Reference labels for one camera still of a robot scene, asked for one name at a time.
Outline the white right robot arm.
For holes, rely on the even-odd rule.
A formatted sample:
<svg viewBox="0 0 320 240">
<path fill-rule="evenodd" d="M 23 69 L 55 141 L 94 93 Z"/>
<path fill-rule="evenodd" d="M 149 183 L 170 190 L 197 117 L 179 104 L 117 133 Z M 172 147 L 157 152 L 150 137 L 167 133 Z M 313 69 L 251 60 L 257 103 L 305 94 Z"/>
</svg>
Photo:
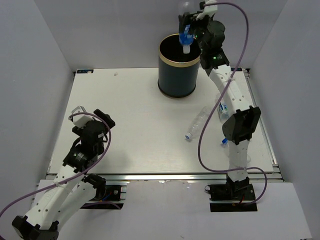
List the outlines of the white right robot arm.
<svg viewBox="0 0 320 240">
<path fill-rule="evenodd" d="M 217 6 L 205 6 L 202 11 L 184 12 L 179 15 L 179 32 L 195 37 L 201 50 L 200 65 L 220 92 L 217 100 L 225 101 L 228 119 L 222 133 L 229 148 L 229 167 L 226 171 L 226 195 L 236 200 L 249 187 L 248 147 L 255 132 L 261 110 L 253 107 L 241 92 L 230 62 L 223 51 L 225 26 L 214 20 Z"/>
</svg>

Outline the clear crushed bottle white cap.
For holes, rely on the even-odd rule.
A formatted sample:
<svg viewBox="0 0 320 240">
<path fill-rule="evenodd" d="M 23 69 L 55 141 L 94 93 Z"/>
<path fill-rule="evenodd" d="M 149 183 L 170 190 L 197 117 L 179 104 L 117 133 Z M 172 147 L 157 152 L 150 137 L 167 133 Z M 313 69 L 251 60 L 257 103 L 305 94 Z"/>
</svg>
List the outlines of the clear crushed bottle white cap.
<svg viewBox="0 0 320 240">
<path fill-rule="evenodd" d="M 184 136 L 187 141 L 191 141 L 198 137 L 210 115 L 210 112 L 211 109 L 208 106 L 205 106 L 193 119 Z"/>
</svg>

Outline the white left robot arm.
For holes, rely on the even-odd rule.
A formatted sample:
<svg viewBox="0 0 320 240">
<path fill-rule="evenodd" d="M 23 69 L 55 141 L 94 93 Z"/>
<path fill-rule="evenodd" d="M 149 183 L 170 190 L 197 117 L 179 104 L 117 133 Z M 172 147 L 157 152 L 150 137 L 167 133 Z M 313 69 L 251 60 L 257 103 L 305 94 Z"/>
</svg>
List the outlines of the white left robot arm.
<svg viewBox="0 0 320 240">
<path fill-rule="evenodd" d="M 56 240 L 65 223 L 86 202 L 105 196 L 105 179 L 87 173 L 107 153 L 110 130 L 116 123 L 99 109 L 88 113 L 82 106 L 71 112 L 69 120 L 78 138 L 62 161 L 52 185 L 44 188 L 43 196 L 33 208 L 12 221 L 23 240 Z"/>
</svg>

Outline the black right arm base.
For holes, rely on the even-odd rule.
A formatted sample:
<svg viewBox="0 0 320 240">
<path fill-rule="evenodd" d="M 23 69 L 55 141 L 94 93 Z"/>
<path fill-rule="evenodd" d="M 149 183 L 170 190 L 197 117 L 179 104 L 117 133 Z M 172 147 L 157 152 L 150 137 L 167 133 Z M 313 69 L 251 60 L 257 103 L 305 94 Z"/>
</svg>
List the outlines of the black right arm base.
<svg viewBox="0 0 320 240">
<path fill-rule="evenodd" d="M 232 193 L 226 184 L 211 184 L 204 187 L 209 194 L 209 205 L 212 213 L 257 212 L 255 191 L 252 184 L 247 188 Z"/>
</svg>

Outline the clear bottle blue label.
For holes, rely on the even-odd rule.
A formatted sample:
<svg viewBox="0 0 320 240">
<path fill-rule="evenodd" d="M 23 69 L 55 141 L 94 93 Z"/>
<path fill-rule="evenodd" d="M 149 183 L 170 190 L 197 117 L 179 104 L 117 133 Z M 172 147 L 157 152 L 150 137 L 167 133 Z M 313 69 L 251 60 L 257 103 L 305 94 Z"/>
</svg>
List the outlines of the clear bottle blue label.
<svg viewBox="0 0 320 240">
<path fill-rule="evenodd" d="M 188 0 L 181 0 L 178 5 L 178 20 L 179 20 L 179 43 L 182 46 L 184 54 L 189 54 L 191 44 L 193 43 L 193 35 L 189 33 L 190 24 L 188 24 L 187 15 L 192 11 L 193 4 Z"/>
</svg>

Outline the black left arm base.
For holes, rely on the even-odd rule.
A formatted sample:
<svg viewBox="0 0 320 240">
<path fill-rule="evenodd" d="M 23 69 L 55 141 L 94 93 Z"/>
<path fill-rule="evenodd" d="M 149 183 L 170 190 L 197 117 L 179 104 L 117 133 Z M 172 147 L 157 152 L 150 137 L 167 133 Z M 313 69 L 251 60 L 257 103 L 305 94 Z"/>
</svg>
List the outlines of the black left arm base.
<svg viewBox="0 0 320 240">
<path fill-rule="evenodd" d="M 104 191 L 96 195 L 82 209 L 121 210 L 126 199 L 126 185 L 106 185 Z"/>
</svg>

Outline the clear bottle green white label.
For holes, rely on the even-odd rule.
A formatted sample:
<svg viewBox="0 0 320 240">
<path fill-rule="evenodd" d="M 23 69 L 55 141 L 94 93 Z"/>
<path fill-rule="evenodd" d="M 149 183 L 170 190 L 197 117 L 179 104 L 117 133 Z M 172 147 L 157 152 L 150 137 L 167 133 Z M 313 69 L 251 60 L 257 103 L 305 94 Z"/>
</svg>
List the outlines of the clear bottle green white label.
<svg viewBox="0 0 320 240">
<path fill-rule="evenodd" d="M 224 123 L 229 118 L 229 110 L 225 100 L 222 98 L 216 108 L 218 117 L 221 123 Z"/>
</svg>

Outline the small bottle blue cap label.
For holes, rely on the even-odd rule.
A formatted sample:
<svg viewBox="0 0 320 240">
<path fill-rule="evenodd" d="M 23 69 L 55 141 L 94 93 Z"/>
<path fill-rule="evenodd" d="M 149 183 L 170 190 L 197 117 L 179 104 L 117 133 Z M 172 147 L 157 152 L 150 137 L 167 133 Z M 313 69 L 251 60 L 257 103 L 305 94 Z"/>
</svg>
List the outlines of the small bottle blue cap label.
<svg viewBox="0 0 320 240">
<path fill-rule="evenodd" d="M 229 156 L 229 152 L 230 152 L 230 147 L 229 147 L 229 142 L 226 138 L 224 138 L 221 142 L 221 147 L 223 148 L 223 151 L 225 153 L 226 156 Z"/>
</svg>

